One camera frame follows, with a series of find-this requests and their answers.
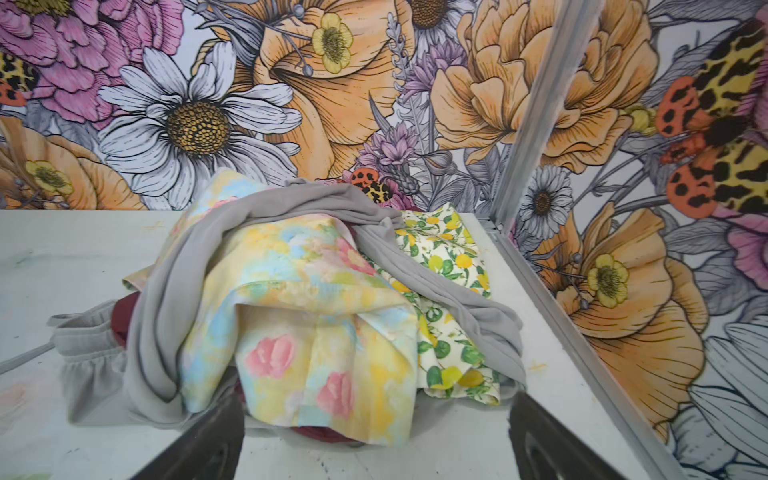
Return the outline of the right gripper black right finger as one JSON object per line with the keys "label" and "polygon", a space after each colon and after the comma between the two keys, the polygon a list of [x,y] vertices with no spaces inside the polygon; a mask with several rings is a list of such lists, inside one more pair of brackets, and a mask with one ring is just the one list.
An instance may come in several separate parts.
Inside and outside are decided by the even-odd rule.
{"label": "right gripper black right finger", "polygon": [[523,480],[624,479],[525,392],[512,399],[508,436]]}

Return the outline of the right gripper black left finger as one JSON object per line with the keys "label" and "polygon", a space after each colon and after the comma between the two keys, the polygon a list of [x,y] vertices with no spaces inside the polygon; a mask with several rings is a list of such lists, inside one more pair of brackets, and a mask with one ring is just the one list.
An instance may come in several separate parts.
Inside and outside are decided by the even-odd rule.
{"label": "right gripper black left finger", "polygon": [[245,438],[244,420],[239,398],[234,393],[222,397],[132,479],[233,479]]}

